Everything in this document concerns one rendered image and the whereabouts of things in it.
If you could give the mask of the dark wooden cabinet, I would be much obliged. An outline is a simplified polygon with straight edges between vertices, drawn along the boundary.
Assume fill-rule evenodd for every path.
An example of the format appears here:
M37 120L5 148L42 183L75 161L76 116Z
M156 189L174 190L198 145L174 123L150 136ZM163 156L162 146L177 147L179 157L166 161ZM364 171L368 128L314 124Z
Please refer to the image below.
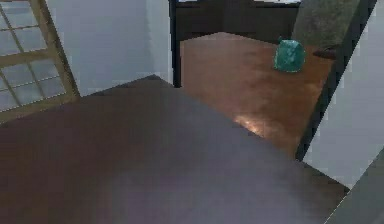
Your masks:
M276 43L291 38L299 7L277 0L176 0L177 38L224 32Z

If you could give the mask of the teal lumpy object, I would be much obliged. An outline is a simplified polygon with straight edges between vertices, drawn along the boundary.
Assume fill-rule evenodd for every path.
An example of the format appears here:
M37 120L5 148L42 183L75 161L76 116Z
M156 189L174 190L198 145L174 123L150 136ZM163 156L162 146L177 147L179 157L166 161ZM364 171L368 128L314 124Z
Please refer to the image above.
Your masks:
M273 58L273 68L287 73L297 73L305 63L306 52L303 45L292 39L278 39Z

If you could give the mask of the tan framed window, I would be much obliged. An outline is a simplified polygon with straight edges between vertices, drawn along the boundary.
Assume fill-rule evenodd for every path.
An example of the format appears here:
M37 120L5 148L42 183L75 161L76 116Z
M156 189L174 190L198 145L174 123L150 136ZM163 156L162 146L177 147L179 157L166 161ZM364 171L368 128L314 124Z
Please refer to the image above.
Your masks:
M0 123L79 98L46 0L0 0Z

